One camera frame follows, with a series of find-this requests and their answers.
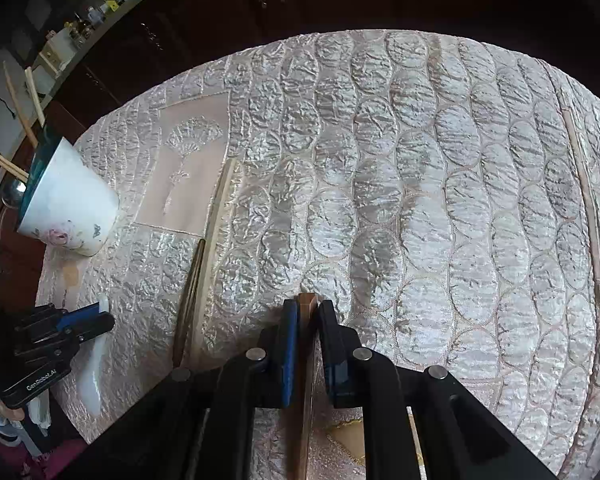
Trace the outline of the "white ceramic spoon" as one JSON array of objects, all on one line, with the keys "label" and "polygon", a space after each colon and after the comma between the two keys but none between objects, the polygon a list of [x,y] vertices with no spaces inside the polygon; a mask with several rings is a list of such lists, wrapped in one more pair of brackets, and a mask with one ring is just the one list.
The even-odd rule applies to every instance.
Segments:
[{"label": "white ceramic spoon", "polygon": [[84,362],[79,372],[78,393],[86,410],[93,416],[97,416],[102,408],[102,394],[100,393],[100,368],[102,358],[107,350],[108,333],[98,335],[83,345],[82,353]]}]

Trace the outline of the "dark brown wooden chopstick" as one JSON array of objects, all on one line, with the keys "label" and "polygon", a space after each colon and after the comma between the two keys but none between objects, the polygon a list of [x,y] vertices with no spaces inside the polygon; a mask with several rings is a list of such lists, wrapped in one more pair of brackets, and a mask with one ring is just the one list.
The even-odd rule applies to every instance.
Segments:
[{"label": "dark brown wooden chopstick", "polygon": [[302,292],[299,304],[299,333],[294,397],[289,408],[288,478],[308,478],[312,426],[312,389],[315,375],[315,334],[312,316],[317,308],[315,292]]}]

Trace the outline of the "dark wood kitchen cabinets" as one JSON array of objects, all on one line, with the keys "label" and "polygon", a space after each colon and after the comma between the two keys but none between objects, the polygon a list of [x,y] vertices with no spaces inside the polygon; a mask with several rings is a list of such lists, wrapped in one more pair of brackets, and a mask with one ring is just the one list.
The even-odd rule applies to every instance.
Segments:
[{"label": "dark wood kitchen cabinets", "polygon": [[309,32],[416,29],[542,58],[600,98],[600,0],[125,0],[52,96],[76,140],[163,81],[245,48]]}]

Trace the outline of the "dark thin chopstick on cloth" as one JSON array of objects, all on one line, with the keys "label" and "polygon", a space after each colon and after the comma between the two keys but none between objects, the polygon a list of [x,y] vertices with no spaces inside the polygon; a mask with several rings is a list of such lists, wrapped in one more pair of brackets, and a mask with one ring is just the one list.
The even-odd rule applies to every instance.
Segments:
[{"label": "dark thin chopstick on cloth", "polygon": [[190,324],[192,324],[196,290],[205,249],[206,240],[201,238],[198,240],[192,266],[189,269],[180,305],[178,306],[178,318],[176,319],[172,347],[172,365],[174,368],[180,367],[183,362],[187,334]]}]

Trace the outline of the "white floral cup teal interior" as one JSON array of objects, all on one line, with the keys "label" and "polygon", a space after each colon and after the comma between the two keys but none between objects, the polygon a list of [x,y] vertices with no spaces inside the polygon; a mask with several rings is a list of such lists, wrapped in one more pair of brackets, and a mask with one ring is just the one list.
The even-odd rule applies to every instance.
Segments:
[{"label": "white floral cup teal interior", "polygon": [[104,247],[118,207],[108,183],[66,138],[45,126],[18,207],[16,232],[91,257]]}]

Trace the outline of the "metal spoon in cup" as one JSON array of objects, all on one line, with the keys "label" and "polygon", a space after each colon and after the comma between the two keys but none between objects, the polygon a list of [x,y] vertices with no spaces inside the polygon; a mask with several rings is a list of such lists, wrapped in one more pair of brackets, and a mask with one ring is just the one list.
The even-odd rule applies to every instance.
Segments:
[{"label": "metal spoon in cup", "polygon": [[1,190],[1,201],[9,209],[18,209],[26,191],[27,185],[22,181],[8,177]]}]

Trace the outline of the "light wooden chopstick on cloth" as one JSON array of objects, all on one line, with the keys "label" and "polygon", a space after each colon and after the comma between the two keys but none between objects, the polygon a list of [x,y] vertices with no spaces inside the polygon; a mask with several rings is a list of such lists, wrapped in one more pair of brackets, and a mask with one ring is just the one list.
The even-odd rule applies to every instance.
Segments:
[{"label": "light wooden chopstick on cloth", "polygon": [[237,160],[234,158],[227,159],[209,214],[207,232],[204,237],[204,250],[201,255],[198,281],[195,288],[193,317],[190,323],[188,365],[191,368],[199,366],[202,326],[204,325],[204,314],[207,311],[208,298],[210,296],[210,283],[213,274],[216,246],[218,246],[222,215],[226,209],[228,196],[230,196],[230,184],[232,183],[236,162]]}]

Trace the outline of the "pink quilted table cloth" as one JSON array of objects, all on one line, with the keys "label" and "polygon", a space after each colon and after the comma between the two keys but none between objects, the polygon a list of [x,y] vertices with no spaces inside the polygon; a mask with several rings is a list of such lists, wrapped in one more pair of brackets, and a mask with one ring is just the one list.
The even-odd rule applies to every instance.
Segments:
[{"label": "pink quilted table cloth", "polygon": [[445,366],[562,479],[600,472],[600,286],[562,108],[600,230],[600,99],[528,55],[430,32],[297,36],[186,70],[102,116],[76,149],[117,192],[93,258],[46,250],[38,300],[107,294],[102,408],[55,396],[94,440],[166,376],[216,188],[198,367],[315,292],[364,346]]}]

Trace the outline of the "upright light chopstick in cup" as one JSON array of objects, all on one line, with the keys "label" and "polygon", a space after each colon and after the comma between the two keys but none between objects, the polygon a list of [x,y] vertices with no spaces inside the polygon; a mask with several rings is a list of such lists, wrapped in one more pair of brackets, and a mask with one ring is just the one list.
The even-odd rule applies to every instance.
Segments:
[{"label": "upright light chopstick in cup", "polygon": [[42,104],[40,98],[38,97],[38,92],[36,91],[36,85],[33,78],[33,70],[31,66],[28,66],[24,70],[24,78],[26,78],[27,89],[30,94],[31,101],[33,103],[33,107],[35,110],[36,118],[38,118],[38,122],[41,127],[45,126],[45,116],[42,109]]}]

